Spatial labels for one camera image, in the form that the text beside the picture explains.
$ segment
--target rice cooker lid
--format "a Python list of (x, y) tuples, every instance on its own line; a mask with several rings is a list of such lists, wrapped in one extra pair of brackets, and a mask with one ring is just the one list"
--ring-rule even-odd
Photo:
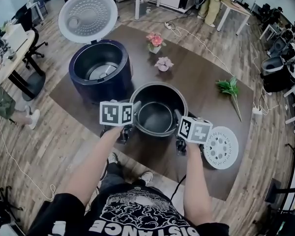
[(114, 28), (117, 16), (114, 0), (68, 0), (60, 11), (58, 25), (67, 39), (89, 44), (105, 37)]

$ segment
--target black t-shirt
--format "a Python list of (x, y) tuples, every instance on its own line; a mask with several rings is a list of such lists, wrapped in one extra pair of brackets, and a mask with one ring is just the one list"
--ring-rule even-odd
[(100, 193), (86, 214), (77, 197), (57, 194), (43, 204), (27, 235), (228, 236), (228, 231), (220, 223), (193, 225), (157, 190), (120, 184)]

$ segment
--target white shoe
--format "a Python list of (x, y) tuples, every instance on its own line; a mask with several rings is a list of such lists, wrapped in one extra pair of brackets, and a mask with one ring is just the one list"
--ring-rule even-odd
[(32, 114), (31, 112), (31, 109), (30, 109), (30, 106), (29, 105), (26, 105), (25, 106), (25, 111), (26, 111), (26, 117), (30, 117), (30, 115)]
[(139, 177), (139, 179), (142, 179), (145, 181), (146, 185), (150, 183), (153, 179), (153, 173), (151, 171), (147, 171), (142, 174), (142, 176)]
[(38, 119), (39, 119), (39, 116), (40, 116), (40, 111), (38, 109), (36, 109), (34, 111), (34, 113), (32, 115), (30, 115), (29, 117), (31, 118), (31, 121), (32, 123), (29, 125), (29, 128), (31, 130), (35, 129), (36, 127), (36, 124), (38, 122)]
[(112, 152), (108, 156), (108, 163), (118, 163), (118, 157), (116, 153)]

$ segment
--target flower pot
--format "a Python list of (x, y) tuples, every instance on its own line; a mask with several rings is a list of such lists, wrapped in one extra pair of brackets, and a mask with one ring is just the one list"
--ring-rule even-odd
[(161, 45), (159, 45), (159, 46), (154, 46), (153, 48), (151, 48), (150, 47), (150, 45), (148, 45), (148, 50), (151, 52), (151, 53), (154, 53), (154, 54), (157, 54), (158, 53), (158, 51), (161, 49)]

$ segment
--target artificial plant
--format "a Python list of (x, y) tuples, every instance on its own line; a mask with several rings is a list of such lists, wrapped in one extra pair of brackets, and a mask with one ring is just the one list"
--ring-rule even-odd
[(237, 95), (239, 93), (239, 90), (238, 90), (238, 87), (236, 86), (236, 83), (237, 83), (237, 78), (235, 76), (232, 77), (230, 81), (219, 80), (218, 82), (216, 82), (218, 89), (221, 92), (229, 93), (232, 96), (238, 110), (239, 119), (240, 121), (242, 121), (240, 111), (239, 111), (238, 101), (237, 101)]

